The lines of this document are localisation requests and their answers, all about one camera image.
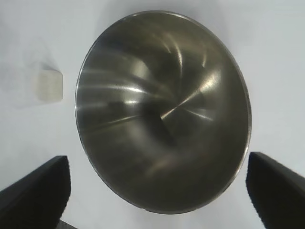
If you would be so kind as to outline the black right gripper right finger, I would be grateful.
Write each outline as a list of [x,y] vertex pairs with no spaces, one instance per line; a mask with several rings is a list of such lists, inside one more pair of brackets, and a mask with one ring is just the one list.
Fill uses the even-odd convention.
[[246,188],[266,229],[305,227],[303,176],[261,152],[251,152]]

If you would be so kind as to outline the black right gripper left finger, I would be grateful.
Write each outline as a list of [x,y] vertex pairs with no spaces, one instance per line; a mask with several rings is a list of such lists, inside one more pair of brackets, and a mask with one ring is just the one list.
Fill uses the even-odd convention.
[[0,192],[2,229],[55,229],[71,194],[67,156],[55,156]]

